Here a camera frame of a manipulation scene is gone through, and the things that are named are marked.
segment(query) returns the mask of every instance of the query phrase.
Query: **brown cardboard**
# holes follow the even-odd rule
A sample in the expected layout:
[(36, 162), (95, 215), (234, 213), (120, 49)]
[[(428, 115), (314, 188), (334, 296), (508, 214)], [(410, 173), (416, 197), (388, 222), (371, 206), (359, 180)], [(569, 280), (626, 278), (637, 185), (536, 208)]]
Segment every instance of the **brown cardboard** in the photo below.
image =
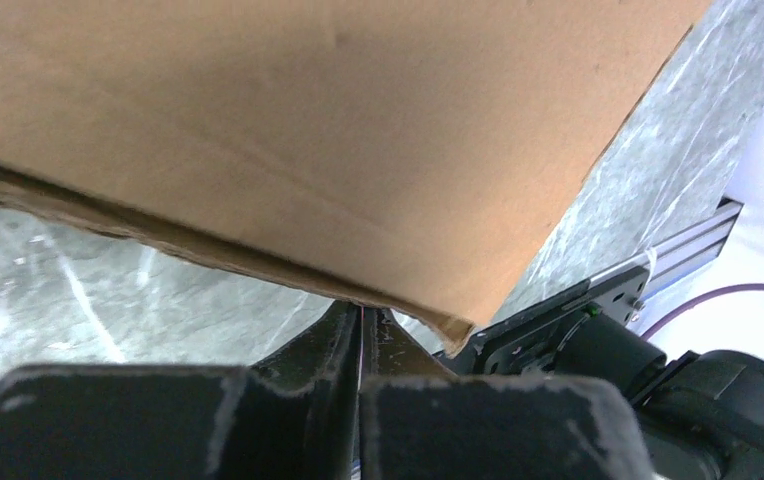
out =
[(708, 3), (0, 0), (0, 202), (453, 348)]

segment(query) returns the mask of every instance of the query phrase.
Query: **marble tabletop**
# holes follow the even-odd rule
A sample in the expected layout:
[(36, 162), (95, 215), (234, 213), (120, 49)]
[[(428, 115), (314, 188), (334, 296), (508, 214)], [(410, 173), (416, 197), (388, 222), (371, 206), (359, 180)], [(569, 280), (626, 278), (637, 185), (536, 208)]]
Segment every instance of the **marble tabletop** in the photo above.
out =
[[(764, 106), (764, 0), (718, 0), (496, 319), (711, 214)], [(251, 363), (330, 300), (0, 209), (0, 376), (27, 362)], [(438, 340), (409, 318), (427, 348)]]

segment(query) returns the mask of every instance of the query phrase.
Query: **torn cardboard corner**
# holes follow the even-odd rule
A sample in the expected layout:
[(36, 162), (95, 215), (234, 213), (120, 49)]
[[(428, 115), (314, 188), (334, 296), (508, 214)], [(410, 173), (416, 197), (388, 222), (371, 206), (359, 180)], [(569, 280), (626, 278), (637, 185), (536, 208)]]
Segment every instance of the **torn cardboard corner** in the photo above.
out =
[(485, 325), (710, 0), (0, 0), (0, 202)]

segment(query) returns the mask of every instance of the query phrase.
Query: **gray marble surface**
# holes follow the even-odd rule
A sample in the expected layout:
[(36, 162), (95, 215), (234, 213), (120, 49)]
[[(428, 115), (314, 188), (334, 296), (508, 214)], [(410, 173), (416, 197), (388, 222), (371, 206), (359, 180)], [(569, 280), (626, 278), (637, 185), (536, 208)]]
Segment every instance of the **gray marble surface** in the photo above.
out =
[[(719, 0), (497, 319), (709, 215), (763, 105), (764, 0)], [(26, 362), (254, 362), (328, 303), (0, 209), (0, 375)], [(401, 320), (438, 347), (428, 329)]]

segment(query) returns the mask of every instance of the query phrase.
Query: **cardboard box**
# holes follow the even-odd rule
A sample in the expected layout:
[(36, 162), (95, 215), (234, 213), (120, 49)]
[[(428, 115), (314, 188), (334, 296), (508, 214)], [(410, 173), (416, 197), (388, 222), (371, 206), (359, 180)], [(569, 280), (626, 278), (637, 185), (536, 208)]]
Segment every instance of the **cardboard box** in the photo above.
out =
[(0, 0), (0, 203), (455, 350), (708, 3)]

